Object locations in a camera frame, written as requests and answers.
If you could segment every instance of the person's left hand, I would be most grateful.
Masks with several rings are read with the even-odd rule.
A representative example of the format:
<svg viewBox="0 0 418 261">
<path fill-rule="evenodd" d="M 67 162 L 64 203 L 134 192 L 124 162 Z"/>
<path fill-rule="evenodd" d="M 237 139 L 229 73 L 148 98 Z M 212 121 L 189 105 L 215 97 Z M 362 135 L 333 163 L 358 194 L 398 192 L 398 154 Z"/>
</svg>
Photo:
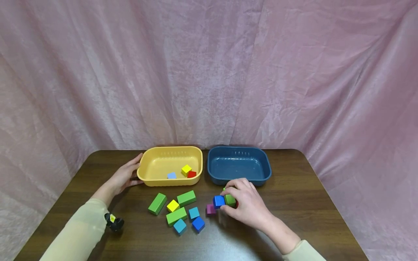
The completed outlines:
<svg viewBox="0 0 418 261">
<path fill-rule="evenodd" d="M 135 186 L 144 183 L 142 180 L 131 180 L 137 178 L 136 171 L 140 164 L 139 160 L 142 158 L 142 153 L 130 160 L 125 165 L 121 166 L 113 176 L 105 183 L 109 187 L 114 195 L 121 193 L 127 187 Z"/>
</svg>

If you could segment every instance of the yellow cube block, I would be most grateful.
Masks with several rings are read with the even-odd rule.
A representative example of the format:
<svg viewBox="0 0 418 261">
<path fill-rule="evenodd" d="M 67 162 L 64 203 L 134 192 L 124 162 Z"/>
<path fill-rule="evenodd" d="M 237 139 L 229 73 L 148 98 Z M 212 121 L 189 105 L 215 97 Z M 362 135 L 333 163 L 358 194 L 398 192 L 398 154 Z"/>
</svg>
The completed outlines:
<svg viewBox="0 0 418 261">
<path fill-rule="evenodd" d="M 187 174 L 189 173 L 189 171 L 191 170 L 191 167 L 189 165 L 186 165 L 184 167 L 181 168 L 181 173 L 187 177 Z"/>
<path fill-rule="evenodd" d="M 169 210 L 170 213 L 178 210 L 180 208 L 180 205 L 177 203 L 177 201 L 172 200 L 168 205 L 167 205 L 167 209 Z"/>
</svg>

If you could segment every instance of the yellow plastic basket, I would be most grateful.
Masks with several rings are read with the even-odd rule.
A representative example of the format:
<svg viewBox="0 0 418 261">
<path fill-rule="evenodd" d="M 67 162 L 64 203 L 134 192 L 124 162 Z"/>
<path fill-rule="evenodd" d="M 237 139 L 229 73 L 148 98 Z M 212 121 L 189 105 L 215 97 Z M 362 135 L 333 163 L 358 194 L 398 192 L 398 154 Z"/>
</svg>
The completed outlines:
<svg viewBox="0 0 418 261">
<path fill-rule="evenodd" d="M 140 163 L 137 176 L 147 186 L 194 185 L 199 181 L 203 170 L 203 154 L 194 146 L 154 147 L 144 153 Z M 196 171 L 195 177 L 186 178 L 181 173 L 181 168 L 185 165 Z M 176 179 L 167 178 L 167 174 L 171 172 L 176 173 Z"/>
</svg>

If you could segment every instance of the pink fabric backdrop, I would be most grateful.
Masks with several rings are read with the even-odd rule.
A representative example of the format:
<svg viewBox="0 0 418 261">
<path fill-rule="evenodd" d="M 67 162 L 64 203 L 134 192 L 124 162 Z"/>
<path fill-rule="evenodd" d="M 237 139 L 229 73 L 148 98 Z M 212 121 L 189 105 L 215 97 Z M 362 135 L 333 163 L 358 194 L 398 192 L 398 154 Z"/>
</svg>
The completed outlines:
<svg viewBox="0 0 418 261">
<path fill-rule="evenodd" d="M 2 1 L 0 259 L 96 150 L 249 144 L 304 152 L 370 260 L 416 260 L 416 3 Z"/>
</svg>

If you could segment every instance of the blue plastic basket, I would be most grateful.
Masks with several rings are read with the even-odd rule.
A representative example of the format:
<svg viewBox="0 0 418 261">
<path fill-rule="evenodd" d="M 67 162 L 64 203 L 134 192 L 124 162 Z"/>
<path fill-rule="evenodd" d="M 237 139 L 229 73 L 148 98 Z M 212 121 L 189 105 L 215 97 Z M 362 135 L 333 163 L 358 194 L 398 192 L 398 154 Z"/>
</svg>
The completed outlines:
<svg viewBox="0 0 418 261">
<path fill-rule="evenodd" d="M 261 186 L 271 177 L 271 167 L 259 148 L 218 146 L 209 151 L 208 173 L 212 182 L 220 186 L 241 177 Z"/>
</svg>

